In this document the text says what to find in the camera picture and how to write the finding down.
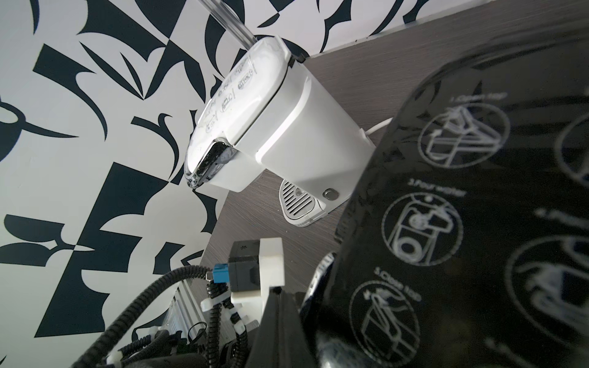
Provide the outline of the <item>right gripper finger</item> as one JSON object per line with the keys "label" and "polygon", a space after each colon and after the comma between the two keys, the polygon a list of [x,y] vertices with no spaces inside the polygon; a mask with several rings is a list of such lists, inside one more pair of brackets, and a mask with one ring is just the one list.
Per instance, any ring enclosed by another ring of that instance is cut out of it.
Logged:
{"label": "right gripper finger", "polygon": [[303,367],[304,332],[292,295],[271,289],[246,367]]}

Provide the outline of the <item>black coffee machine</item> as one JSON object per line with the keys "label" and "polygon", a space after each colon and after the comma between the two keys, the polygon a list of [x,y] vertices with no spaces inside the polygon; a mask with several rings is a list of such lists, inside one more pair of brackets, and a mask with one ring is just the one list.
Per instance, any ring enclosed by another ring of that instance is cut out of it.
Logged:
{"label": "black coffee machine", "polygon": [[588,365],[588,23],[487,41],[424,79],[336,230],[320,367]]}

